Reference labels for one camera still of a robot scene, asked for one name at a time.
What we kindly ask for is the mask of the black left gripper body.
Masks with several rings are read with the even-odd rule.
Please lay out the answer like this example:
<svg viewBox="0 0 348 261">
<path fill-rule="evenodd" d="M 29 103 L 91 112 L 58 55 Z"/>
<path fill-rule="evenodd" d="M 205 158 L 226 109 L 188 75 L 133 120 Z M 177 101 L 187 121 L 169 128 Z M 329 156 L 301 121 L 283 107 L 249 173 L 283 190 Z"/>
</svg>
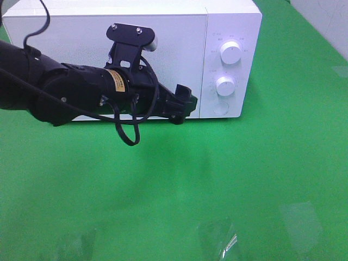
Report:
<svg viewBox="0 0 348 261">
<path fill-rule="evenodd" d="M 177 118 L 177 94 L 159 83 L 148 64 L 131 64 L 129 68 L 106 64 L 103 72 L 111 81 L 111 87 L 103 94 L 115 119 L 122 114 L 130 115 L 132 120 L 151 116 Z"/>
</svg>

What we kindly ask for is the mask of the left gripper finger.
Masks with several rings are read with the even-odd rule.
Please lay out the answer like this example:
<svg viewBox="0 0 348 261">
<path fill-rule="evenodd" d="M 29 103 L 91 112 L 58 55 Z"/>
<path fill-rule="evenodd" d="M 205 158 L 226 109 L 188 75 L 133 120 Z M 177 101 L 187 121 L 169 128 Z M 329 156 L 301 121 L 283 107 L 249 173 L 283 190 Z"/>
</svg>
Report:
<svg viewBox="0 0 348 261">
<path fill-rule="evenodd" d="M 163 109 L 163 116 L 169 119 L 169 122 L 180 125 L 184 122 L 192 111 L 195 110 L 194 102 L 173 102 L 166 101 Z"/>
<path fill-rule="evenodd" d="M 192 94 L 192 90 L 184 85 L 177 84 L 175 89 L 175 98 L 184 106 L 184 109 L 195 109 L 198 98 Z"/>
</svg>

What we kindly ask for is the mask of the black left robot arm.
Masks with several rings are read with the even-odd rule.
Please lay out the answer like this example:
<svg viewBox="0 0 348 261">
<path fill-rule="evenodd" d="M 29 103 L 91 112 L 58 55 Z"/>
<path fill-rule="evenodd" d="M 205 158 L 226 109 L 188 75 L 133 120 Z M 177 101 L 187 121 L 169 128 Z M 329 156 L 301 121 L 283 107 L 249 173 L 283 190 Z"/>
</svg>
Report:
<svg viewBox="0 0 348 261">
<path fill-rule="evenodd" d="M 149 65 L 135 71 L 107 64 L 104 68 L 59 63 L 35 48 L 1 42 L 1 108 L 26 110 L 54 126 L 79 116 L 109 121 L 106 103 L 140 123 L 151 116 L 181 124 L 197 105 L 191 90 L 175 92 L 160 84 Z"/>
</svg>

